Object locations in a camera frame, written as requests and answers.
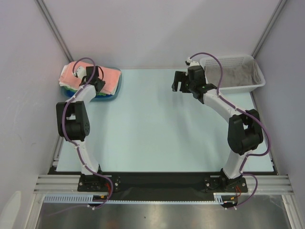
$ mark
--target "white basket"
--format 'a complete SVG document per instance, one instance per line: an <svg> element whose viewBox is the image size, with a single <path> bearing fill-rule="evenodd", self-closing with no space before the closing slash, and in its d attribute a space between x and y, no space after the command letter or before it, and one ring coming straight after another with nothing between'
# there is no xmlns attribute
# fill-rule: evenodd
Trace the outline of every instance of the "white basket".
<svg viewBox="0 0 305 229"><path fill-rule="evenodd" d="M220 56L217 57L223 67L237 67L247 63L248 61L252 61L253 57L250 55L230 55L230 56ZM216 60L212 57L204 57L200 59L200 65L204 68L205 66L218 66ZM238 87L224 87L220 88L220 91L223 94L234 94L234 93L244 93L251 92L257 87L262 87L266 84L265 78L261 69L257 66L257 74L259 77L259 84L250 85L250 86L238 86Z"/></svg>

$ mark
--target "white wall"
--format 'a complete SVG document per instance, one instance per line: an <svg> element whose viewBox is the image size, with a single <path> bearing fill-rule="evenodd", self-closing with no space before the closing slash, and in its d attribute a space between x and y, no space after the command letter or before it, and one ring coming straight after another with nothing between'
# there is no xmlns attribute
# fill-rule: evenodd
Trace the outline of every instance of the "white wall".
<svg viewBox="0 0 305 229"><path fill-rule="evenodd" d="M273 140L273 156L288 174L305 213L305 1L288 1L257 56L266 85L255 90Z"/></svg>
<svg viewBox="0 0 305 229"><path fill-rule="evenodd" d="M0 212L22 191L15 225L21 229L54 148L66 60L33 0L1 1L0 21Z"/></svg>
<svg viewBox="0 0 305 229"><path fill-rule="evenodd" d="M184 67L196 52L251 54L279 0L45 0L74 59Z"/></svg>

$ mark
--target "white table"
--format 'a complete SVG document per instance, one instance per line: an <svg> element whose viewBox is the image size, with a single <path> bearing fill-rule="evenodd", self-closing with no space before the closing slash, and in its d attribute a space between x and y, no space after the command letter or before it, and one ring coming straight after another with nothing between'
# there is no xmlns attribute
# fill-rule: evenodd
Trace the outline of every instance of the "white table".
<svg viewBox="0 0 305 229"><path fill-rule="evenodd" d="M122 70L118 97L86 107L91 132L87 147L102 171L217 172L230 153L228 124L192 94L171 89L177 69ZM254 107L250 93L226 96ZM255 151L265 152L265 142ZM76 150L64 142L57 171L80 171ZM245 171L272 172L269 156L250 157Z"/></svg>

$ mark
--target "stack of clothes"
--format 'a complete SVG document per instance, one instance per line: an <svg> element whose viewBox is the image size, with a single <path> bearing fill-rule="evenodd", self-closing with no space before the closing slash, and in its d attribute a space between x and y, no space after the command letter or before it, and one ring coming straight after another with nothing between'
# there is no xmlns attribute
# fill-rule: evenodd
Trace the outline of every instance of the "stack of clothes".
<svg viewBox="0 0 305 229"><path fill-rule="evenodd" d="M78 62L75 66L75 72L77 76L73 75L72 68L75 62L71 62L64 66L61 76L59 78L59 85L64 87L68 92L75 93L81 84L82 78L86 75L86 67L93 66L92 64L85 62ZM103 80L105 86L102 88L99 96L110 96L116 93L121 71L117 69L101 67L104 72ZM102 79L102 72L99 69L99 78Z"/></svg>

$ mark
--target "orange towel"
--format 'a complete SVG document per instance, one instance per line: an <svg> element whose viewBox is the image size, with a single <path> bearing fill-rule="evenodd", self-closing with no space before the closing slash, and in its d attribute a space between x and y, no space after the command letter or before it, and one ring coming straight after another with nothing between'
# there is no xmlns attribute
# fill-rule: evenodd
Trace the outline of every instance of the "orange towel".
<svg viewBox="0 0 305 229"><path fill-rule="evenodd" d="M81 78L78 78L73 75L72 68L74 64L75 61L64 66L59 81L60 81L60 85L65 85L74 90L78 90L79 85L81 83ZM85 62L78 62L78 64L75 66L75 71L80 66L86 69L86 67L93 65ZM105 81L106 84L100 92L105 94L114 94L119 81L121 71L111 68L105 68L105 67L101 67L101 68L103 69L104 72L103 80ZM100 69L99 69L99 78L102 79L102 72Z"/></svg>

